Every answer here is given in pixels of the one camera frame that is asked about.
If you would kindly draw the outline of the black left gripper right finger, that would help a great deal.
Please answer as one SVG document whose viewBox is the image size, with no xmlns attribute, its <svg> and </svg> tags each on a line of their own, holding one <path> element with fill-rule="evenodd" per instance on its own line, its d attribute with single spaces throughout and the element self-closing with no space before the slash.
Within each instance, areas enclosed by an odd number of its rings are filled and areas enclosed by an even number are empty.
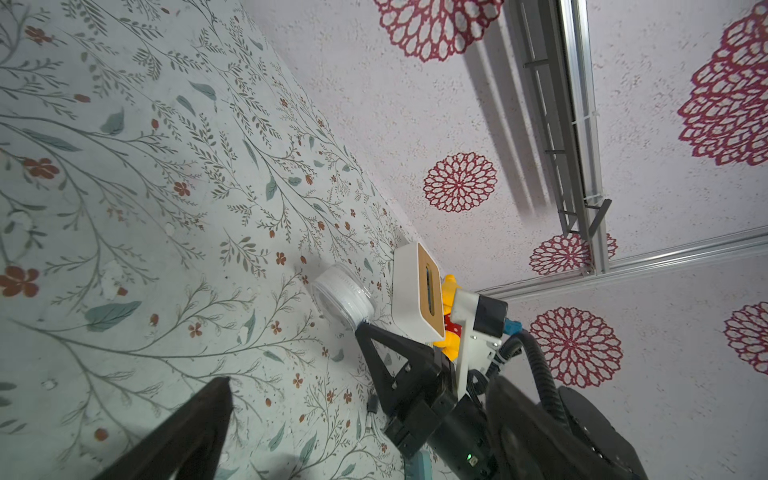
<svg viewBox="0 0 768 480">
<path fill-rule="evenodd" d="M 498 479 L 627 477 L 503 377 L 490 382 L 485 408 Z"/>
</svg>

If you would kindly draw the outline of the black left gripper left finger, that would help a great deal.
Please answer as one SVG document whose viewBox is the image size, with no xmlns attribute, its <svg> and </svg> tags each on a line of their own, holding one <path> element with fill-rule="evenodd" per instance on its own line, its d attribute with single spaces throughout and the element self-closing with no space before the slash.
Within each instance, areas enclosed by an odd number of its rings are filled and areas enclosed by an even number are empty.
<svg viewBox="0 0 768 480">
<path fill-rule="evenodd" d="M 233 412 L 228 377 L 216 377 L 99 479 L 212 479 Z"/>
</svg>

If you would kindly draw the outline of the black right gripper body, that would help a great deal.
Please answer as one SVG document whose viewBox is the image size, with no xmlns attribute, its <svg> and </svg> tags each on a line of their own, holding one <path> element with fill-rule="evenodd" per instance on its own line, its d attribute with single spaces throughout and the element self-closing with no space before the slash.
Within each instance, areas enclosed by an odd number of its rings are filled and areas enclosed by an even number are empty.
<svg viewBox="0 0 768 480">
<path fill-rule="evenodd" d="M 488 421 L 481 407 L 452 390 L 453 369 L 432 365 L 417 369 L 405 364 L 385 398 L 385 435 L 406 461 L 428 447 L 460 479 L 493 479 L 498 462 L 488 439 Z"/>
</svg>

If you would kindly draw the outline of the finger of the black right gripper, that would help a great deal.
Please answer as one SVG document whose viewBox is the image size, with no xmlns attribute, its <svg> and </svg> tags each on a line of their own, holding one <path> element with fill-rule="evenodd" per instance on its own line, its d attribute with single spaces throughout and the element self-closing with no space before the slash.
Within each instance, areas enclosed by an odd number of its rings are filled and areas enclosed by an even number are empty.
<svg viewBox="0 0 768 480">
<path fill-rule="evenodd" d="M 436 382 L 441 352 L 371 323 L 361 323 L 355 337 L 384 413 L 399 415 Z"/>
</svg>

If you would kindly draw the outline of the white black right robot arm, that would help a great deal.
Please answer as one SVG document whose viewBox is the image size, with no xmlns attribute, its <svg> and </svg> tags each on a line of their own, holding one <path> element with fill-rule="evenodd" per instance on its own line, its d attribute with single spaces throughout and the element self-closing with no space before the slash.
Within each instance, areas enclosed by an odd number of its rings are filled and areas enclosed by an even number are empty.
<svg viewBox="0 0 768 480">
<path fill-rule="evenodd" d="M 458 391 L 438 348 L 370 323 L 355 332 L 388 423 L 385 435 L 412 462 L 429 447 L 460 479 L 644 479 L 634 447 L 578 391 L 556 386 L 535 338 L 520 330 L 501 361 L 524 353 L 538 392 L 532 401 L 498 372 L 478 394 Z"/>
</svg>

